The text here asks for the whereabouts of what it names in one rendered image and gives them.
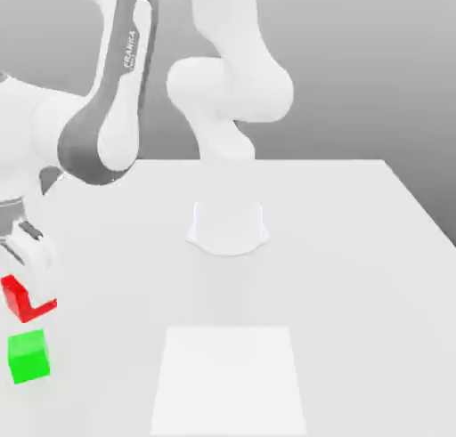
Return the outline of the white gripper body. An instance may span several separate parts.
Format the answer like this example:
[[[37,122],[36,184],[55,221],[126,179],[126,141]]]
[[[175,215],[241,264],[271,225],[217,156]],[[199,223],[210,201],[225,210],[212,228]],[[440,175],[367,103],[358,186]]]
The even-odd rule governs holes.
[[[52,267],[53,250],[43,237],[34,239],[18,230],[0,241],[0,278],[13,275],[28,291],[33,307],[56,297],[50,284]]]

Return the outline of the small green cube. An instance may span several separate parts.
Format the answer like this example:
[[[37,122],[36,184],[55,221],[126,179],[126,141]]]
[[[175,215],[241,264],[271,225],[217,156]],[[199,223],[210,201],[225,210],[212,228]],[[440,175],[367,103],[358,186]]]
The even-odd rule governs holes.
[[[7,361],[15,384],[49,376],[51,370],[44,330],[9,336]]]

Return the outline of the small red cube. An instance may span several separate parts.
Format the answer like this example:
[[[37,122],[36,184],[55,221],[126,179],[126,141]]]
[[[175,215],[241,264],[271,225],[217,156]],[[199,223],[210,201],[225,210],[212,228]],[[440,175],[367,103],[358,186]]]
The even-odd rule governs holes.
[[[53,299],[46,303],[33,307],[29,299],[28,290],[12,275],[0,279],[4,297],[8,308],[22,323],[27,323],[57,307],[57,300]]]

